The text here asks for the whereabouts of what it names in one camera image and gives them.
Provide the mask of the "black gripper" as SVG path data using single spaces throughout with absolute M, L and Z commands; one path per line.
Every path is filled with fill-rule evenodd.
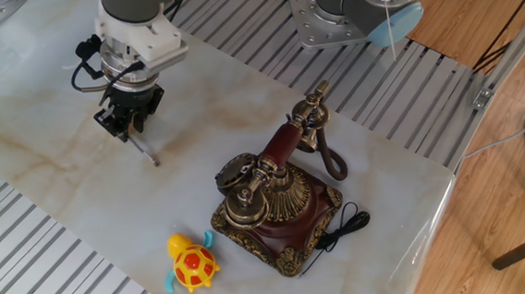
M 143 132 L 146 119 L 155 113 L 165 91 L 158 85 L 142 92 L 125 92 L 111 88 L 108 93 L 110 102 L 107 108 L 93 117 L 107 132 L 123 142 L 128 140 L 128 126 L 133 111 L 133 128 Z

